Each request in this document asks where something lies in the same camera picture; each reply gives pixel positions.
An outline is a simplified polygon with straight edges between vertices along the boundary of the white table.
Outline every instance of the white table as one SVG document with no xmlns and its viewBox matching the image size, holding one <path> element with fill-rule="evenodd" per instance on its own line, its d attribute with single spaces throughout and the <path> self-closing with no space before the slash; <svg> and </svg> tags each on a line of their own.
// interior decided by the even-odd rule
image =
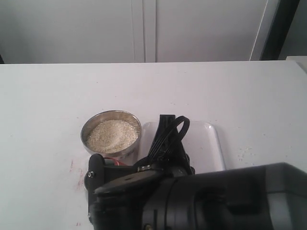
<svg viewBox="0 0 307 230">
<path fill-rule="evenodd" d="M 307 171 L 307 75 L 291 61 L 0 66 L 0 229 L 92 229 L 80 130 L 122 109 L 211 122 L 228 169 Z"/>
</svg>

